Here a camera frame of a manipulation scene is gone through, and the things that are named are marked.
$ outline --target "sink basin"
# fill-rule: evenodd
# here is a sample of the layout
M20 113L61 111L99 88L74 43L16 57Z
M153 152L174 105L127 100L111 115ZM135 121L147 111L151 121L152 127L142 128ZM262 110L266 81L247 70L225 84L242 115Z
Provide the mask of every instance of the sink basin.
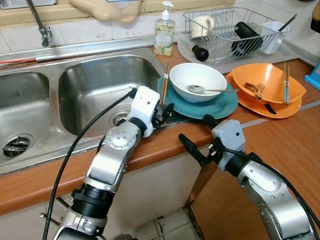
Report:
M0 163L30 149L49 122L49 80L36 72L0 76Z
M120 55L73 65L59 79L59 115L64 128L78 135L102 110L127 94L130 87L147 86L157 91L159 72L145 58ZM96 137L106 133L131 108L127 98L99 119L84 135Z

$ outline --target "teal plate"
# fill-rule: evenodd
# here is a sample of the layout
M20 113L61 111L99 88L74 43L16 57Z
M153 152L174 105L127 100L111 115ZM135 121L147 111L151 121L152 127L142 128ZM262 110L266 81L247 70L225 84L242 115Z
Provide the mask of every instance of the teal plate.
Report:
M158 82L158 92L161 93L164 78ZM229 83L226 89L234 89ZM202 119L210 114L215 119L224 118L232 114L238 106L238 96L235 92L222 92L216 98L203 102L189 102L184 100L174 89L171 81L168 81L165 103L174 103L174 110L182 115L194 119Z

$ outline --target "faucet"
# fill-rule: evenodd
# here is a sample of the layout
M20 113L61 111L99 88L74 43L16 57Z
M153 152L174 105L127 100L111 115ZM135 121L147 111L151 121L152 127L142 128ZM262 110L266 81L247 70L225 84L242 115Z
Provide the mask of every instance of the faucet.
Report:
M33 1L32 0L26 0L26 2L28 3L29 8L30 8L30 10L31 10L36 22L38 23L39 32L42 35L42 46L47 48L47 47L49 47L49 43L50 43L50 40L51 40L51 37L52 37L52 33L51 33L51 30L50 30L50 27L47 28L42 23Z

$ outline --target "stainless steel sink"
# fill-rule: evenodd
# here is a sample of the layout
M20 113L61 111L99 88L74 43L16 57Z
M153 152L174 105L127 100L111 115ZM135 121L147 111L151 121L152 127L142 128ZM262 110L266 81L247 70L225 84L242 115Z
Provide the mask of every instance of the stainless steel sink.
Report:
M0 163L28 151L49 122L49 79L41 73L0 76Z
M145 58L120 55L85 61L66 69L59 79L58 101L61 123L71 134L81 130L102 110L130 91L147 86L157 90L160 73ZM101 136L126 116L132 99L127 98L104 115L85 134Z
M62 158L96 114L130 87L156 90L163 73L148 48L0 70L0 150L7 150L0 157L0 175ZM126 116L131 101L97 122L74 153L95 148Z

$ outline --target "soap dispenser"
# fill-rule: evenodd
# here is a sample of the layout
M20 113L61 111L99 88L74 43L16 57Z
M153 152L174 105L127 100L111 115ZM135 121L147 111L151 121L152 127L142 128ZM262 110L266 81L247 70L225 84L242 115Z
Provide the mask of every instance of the soap dispenser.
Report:
M162 4L165 7L162 18L155 21L154 53L171 56L176 23L170 20L168 7L174 7L174 5L170 1L163 1Z

